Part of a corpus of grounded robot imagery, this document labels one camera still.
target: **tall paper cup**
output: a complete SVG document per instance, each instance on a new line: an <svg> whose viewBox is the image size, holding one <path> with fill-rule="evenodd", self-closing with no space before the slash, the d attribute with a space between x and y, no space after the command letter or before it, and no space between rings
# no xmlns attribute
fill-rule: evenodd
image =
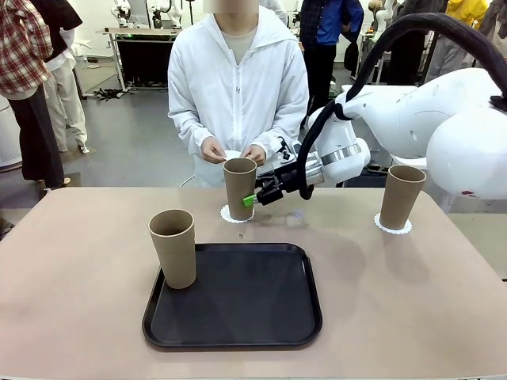
<svg viewBox="0 0 507 380"><path fill-rule="evenodd" d="M184 210L167 210L148 225L166 283L173 289L196 280L196 242L193 216Z"/></svg>
<svg viewBox="0 0 507 380"><path fill-rule="evenodd" d="M229 212L235 220L247 220L254 214L254 207L246 207L243 199L253 195L257 164L249 158L233 158L223 164Z"/></svg>
<svg viewBox="0 0 507 380"><path fill-rule="evenodd" d="M390 167L380 212L380 224L389 230L402 230L425 181L426 174L412 166Z"/></svg>

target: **hood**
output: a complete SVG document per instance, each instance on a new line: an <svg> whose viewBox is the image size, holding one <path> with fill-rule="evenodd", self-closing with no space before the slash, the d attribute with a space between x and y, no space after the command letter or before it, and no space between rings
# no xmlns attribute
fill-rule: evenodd
<svg viewBox="0 0 507 380"><path fill-rule="evenodd" d="M456 11L459 7L461 7L466 0L449 0L447 3L447 11Z"/></svg>
<svg viewBox="0 0 507 380"><path fill-rule="evenodd" d="M202 20L203 26L212 35L217 44L224 50L228 51L223 34L216 23L215 16L210 14ZM285 40L297 41L291 31L280 21L278 16L269 9L259 6L259 25L257 34L253 38L252 48L255 50L270 44L276 44Z"/></svg>

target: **plaid shirt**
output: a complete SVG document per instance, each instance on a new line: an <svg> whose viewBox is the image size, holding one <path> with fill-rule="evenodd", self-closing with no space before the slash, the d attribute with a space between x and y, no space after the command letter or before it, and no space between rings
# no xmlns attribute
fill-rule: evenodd
<svg viewBox="0 0 507 380"><path fill-rule="evenodd" d="M329 0L303 0L303 4L301 5L301 28L299 38L306 50L315 48L317 45L318 27L322 21L324 5L328 1ZM362 9L359 0L343 0L341 6L341 20L346 24L350 21L349 7L360 7ZM355 33L345 32L342 33L342 35L352 42L357 40L359 31Z"/></svg>
<svg viewBox="0 0 507 380"><path fill-rule="evenodd" d="M16 94L48 80L49 27L29 0L0 0L0 93Z"/></svg>

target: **black tray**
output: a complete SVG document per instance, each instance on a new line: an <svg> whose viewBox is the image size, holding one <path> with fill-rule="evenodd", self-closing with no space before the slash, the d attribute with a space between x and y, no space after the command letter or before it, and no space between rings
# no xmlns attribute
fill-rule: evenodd
<svg viewBox="0 0 507 380"><path fill-rule="evenodd" d="M290 244L196 245L197 280L170 289L162 271L144 314L160 348L290 349L320 332L310 260Z"/></svg>

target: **black pants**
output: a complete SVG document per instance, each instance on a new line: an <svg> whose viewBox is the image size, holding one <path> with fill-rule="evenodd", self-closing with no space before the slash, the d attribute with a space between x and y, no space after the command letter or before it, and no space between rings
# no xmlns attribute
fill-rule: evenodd
<svg viewBox="0 0 507 380"><path fill-rule="evenodd" d="M393 43L388 85L413 86L416 83L425 36L425 32L406 32Z"/></svg>
<svg viewBox="0 0 507 380"><path fill-rule="evenodd" d="M21 129L19 142L23 157L23 177L29 181L44 180L48 188L63 184L63 167L55 133L49 118L44 87L28 99L9 101Z"/></svg>
<svg viewBox="0 0 507 380"><path fill-rule="evenodd" d="M305 48L304 62L307 66L310 89L308 115L328 103L335 57L336 45L316 45L310 49Z"/></svg>

